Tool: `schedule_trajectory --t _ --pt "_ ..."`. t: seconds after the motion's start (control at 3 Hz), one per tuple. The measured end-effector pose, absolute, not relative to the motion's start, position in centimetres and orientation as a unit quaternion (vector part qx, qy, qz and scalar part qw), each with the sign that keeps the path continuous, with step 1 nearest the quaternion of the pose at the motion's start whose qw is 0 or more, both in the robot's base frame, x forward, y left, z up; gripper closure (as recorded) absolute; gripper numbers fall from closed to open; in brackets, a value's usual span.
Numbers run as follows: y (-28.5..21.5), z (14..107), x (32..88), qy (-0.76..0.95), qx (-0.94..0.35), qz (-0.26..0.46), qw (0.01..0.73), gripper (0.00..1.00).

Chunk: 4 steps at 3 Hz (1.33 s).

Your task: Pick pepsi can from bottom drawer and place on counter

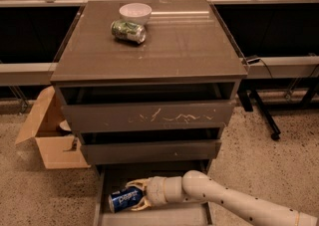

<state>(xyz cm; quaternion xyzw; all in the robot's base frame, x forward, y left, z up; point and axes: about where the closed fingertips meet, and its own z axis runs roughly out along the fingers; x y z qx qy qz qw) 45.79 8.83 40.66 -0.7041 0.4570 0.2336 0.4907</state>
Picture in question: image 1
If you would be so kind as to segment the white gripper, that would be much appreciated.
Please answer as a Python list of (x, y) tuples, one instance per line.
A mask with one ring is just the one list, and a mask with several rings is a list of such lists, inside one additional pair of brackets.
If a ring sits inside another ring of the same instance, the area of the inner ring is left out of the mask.
[(166, 199), (164, 196), (164, 177), (151, 177), (141, 178), (129, 181), (126, 187), (136, 187), (140, 190), (146, 190), (147, 198), (143, 197), (142, 200), (134, 205), (132, 211), (142, 211), (149, 207), (158, 207), (166, 205)]

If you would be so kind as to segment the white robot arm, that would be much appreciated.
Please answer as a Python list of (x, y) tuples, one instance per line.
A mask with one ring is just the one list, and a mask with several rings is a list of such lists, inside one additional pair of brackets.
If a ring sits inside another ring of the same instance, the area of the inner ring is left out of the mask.
[(143, 201), (134, 210), (183, 202), (213, 202), (253, 226), (319, 226), (319, 218), (222, 186), (208, 175), (190, 170), (184, 176), (133, 180)]

